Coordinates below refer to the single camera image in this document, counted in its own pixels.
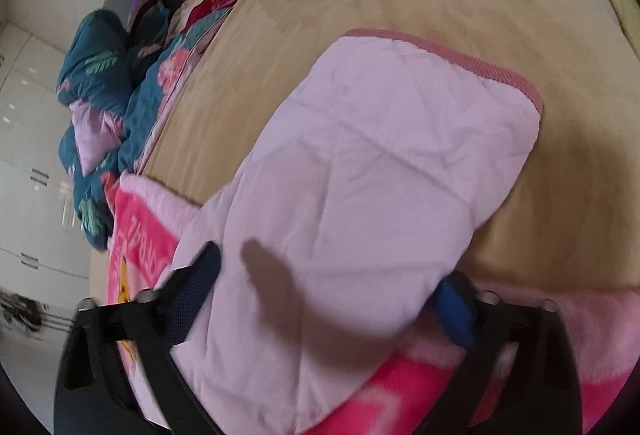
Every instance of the light pink quilt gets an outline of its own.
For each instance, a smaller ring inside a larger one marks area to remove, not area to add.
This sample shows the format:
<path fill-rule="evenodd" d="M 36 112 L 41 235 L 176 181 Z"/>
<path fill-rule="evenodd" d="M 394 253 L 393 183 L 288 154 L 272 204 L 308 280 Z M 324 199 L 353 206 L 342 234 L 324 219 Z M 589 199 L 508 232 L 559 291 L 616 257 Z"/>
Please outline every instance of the light pink quilt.
<path fill-rule="evenodd" d="M 165 243 L 180 238 L 157 285 L 205 241 L 223 251 L 212 299 L 172 354 L 227 435 L 411 434 L 463 355 L 418 315 L 511 190 L 540 111 L 521 76 L 405 34 L 351 31 L 322 55 L 234 180 L 190 225 L 174 219 Z M 586 430 L 638 359 L 628 318 L 640 299 L 551 298 L 574 346 Z M 476 420 L 497 402 L 510 355 Z M 129 376 L 145 416 L 165 424 L 137 363 Z"/>

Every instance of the folded pink blanket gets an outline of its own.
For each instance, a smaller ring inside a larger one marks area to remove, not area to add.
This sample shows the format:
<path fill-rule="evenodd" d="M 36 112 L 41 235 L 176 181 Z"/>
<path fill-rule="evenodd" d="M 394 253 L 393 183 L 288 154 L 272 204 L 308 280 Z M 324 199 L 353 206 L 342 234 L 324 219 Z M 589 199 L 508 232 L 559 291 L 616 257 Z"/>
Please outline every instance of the folded pink blanket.
<path fill-rule="evenodd" d="M 172 354 L 227 435 L 410 435 L 463 356 L 420 310 L 506 198 L 541 108 L 513 72 L 405 34 L 352 31 L 197 214 L 154 182 L 121 181 L 111 296 L 123 275 L 130 295 L 161 285 L 213 240 L 222 273 Z M 512 303 L 542 298 L 482 287 Z M 638 359 L 640 298 L 545 296 L 572 340 L 586 431 Z M 512 355 L 476 420 L 491 414 Z M 128 373 L 144 415 L 166 425 L 135 361 Z"/>

